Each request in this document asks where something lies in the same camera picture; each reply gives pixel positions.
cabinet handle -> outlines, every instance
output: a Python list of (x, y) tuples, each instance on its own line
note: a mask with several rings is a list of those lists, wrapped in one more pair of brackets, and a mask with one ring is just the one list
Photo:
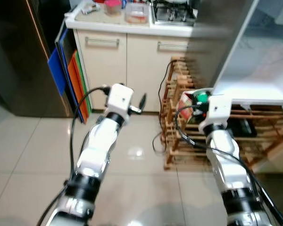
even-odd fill
[(167, 42), (157, 42), (157, 46), (171, 46), (171, 47), (186, 47), (188, 48), (189, 44), (177, 44), (177, 43), (167, 43)]
[(91, 39), (91, 38), (85, 37), (85, 41), (115, 43), (117, 45), (119, 44), (119, 39), (116, 39), (116, 40), (112, 40), (112, 39)]

cabinet door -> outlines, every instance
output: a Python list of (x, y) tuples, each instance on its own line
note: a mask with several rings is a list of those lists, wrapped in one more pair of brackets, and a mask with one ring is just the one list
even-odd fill
[[(78, 31), (89, 88), (103, 84), (126, 83), (126, 34)], [(91, 96), (95, 109), (103, 109), (106, 97)]]
[(137, 106), (147, 93), (145, 111), (159, 112), (158, 89), (172, 56), (183, 57), (189, 38), (127, 35), (127, 86), (134, 89)]

kitchen cabinet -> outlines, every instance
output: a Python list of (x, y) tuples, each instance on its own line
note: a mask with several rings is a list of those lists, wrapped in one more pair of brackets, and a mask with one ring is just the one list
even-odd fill
[(188, 38), (127, 35), (127, 86), (134, 89), (133, 105), (147, 93), (144, 110), (159, 111), (158, 89), (166, 66), (171, 56), (184, 56), (187, 45)]
[[(126, 34), (78, 30), (89, 88), (126, 83)], [(91, 94), (93, 108), (103, 109), (106, 97), (101, 92)]]

white tile floor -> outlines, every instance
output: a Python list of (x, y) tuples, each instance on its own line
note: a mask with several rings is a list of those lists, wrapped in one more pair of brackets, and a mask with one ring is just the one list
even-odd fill
[[(75, 150), (97, 116), (77, 123)], [(0, 226), (34, 226), (60, 190), (69, 172), (70, 121), (16, 117), (0, 108)], [(163, 157), (151, 146), (158, 131), (150, 115), (132, 116), (121, 130), (90, 225), (226, 225), (212, 174), (163, 171)]]

power cord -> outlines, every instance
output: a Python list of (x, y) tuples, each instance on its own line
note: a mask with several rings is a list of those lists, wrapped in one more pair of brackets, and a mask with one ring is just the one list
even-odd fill
[[(160, 129), (162, 131), (162, 124), (161, 124), (161, 114), (162, 114), (162, 103), (161, 103), (161, 98), (160, 98), (160, 91), (161, 91), (161, 87), (162, 87), (162, 84), (164, 82), (164, 80), (166, 79), (166, 75), (167, 75), (167, 72), (168, 72), (168, 69), (169, 69), (169, 66), (173, 63), (173, 62), (186, 62), (186, 60), (171, 60), (168, 65), (166, 66), (166, 73), (165, 73), (165, 76), (164, 78), (162, 79), (160, 85), (159, 85), (159, 89), (158, 89), (158, 99), (159, 99), (159, 107), (160, 107), (160, 110), (159, 110), (159, 116), (158, 116), (158, 119), (159, 119), (159, 124), (160, 124)], [(152, 139), (152, 148), (153, 148), (153, 151), (156, 153), (156, 154), (164, 154), (166, 152), (166, 140), (165, 140), (165, 149), (164, 151), (157, 151), (155, 146), (154, 146), (154, 141), (157, 137), (159, 137), (159, 135), (161, 135), (162, 132), (159, 132), (157, 135), (155, 135), (155, 137)]]
[[(74, 117), (72, 118), (72, 122), (71, 122), (71, 132), (70, 132), (70, 143), (69, 143), (69, 153), (70, 153), (70, 175), (69, 175), (69, 181), (71, 181), (73, 179), (73, 176), (75, 174), (75, 163), (74, 163), (74, 151), (73, 151), (73, 137), (74, 137), (74, 130), (75, 130), (75, 119), (78, 115), (78, 111), (80, 106), (82, 105), (83, 101), (89, 96), (89, 94), (91, 94), (92, 92), (96, 91), (96, 90), (102, 90), (106, 95), (109, 94), (110, 92), (110, 87), (96, 87), (93, 88), (91, 90), (89, 90), (88, 92), (86, 92), (86, 94), (82, 97), (82, 99), (79, 101), (78, 106), (75, 109), (74, 112)], [(84, 138), (84, 142), (82, 144), (82, 147), (84, 145), (84, 143), (87, 140), (87, 136), (88, 134), (86, 134), (85, 138)], [(53, 204), (61, 197), (61, 195), (65, 192), (65, 190), (67, 189), (67, 183), (68, 181), (66, 180), (64, 182), (64, 187), (62, 188), (62, 190), (54, 197), (54, 199), (50, 202), (50, 204), (47, 206), (47, 208), (45, 209), (45, 211), (42, 213), (40, 219), (38, 220), (37, 226), (41, 226), (44, 218), (46, 217), (46, 215), (48, 214), (49, 210), (51, 209), (51, 207), (53, 206)]]
[(176, 129), (178, 130), (182, 140), (186, 141), (188, 144), (190, 144), (191, 146), (196, 146), (196, 147), (201, 147), (201, 148), (204, 148), (204, 149), (210, 149), (212, 151), (217, 151), (219, 154), (223, 154), (227, 157), (230, 157), (229, 160), (231, 161), (237, 161), (240, 163), (240, 165), (246, 170), (247, 174), (249, 175), (250, 177), (250, 181), (251, 181), (251, 184), (253, 186), (253, 189), (254, 189), (254, 192), (255, 192), (255, 195), (256, 197), (259, 197), (259, 192), (258, 192), (258, 188), (256, 186), (256, 184), (258, 185), (259, 187), (259, 191), (260, 191), (260, 194), (262, 196), (262, 198), (264, 199), (266, 205), (268, 206), (269, 210), (272, 212), (272, 214), (275, 216), (275, 218), (277, 219), (277, 221), (283, 226), (283, 215), (280, 213), (280, 211), (278, 210), (278, 208), (275, 206), (272, 198), (270, 197), (270, 195), (268, 194), (268, 192), (263, 188), (263, 186), (261, 185), (261, 183), (258, 181), (258, 179), (253, 175), (253, 173), (251, 172), (251, 170), (248, 168), (248, 166), (246, 165), (246, 163), (242, 160), (242, 158), (239, 156), (239, 158), (237, 158), (236, 156), (230, 154), (230, 153), (227, 153), (227, 152), (224, 152), (224, 151), (221, 151), (217, 148), (213, 148), (213, 147), (208, 147), (208, 146), (205, 146), (205, 145), (201, 145), (201, 144), (198, 144), (196, 143), (195, 141), (193, 141), (191, 138), (189, 138), (186, 134), (183, 133), (183, 131), (181, 130), (181, 128), (179, 127), (178, 125), (178, 114), (183, 111), (184, 109), (186, 108), (193, 108), (193, 107), (197, 107), (196, 105), (190, 105), (190, 106), (185, 106), (185, 107), (182, 107), (180, 109), (178, 109), (176, 111), (176, 114), (175, 114), (175, 127)]

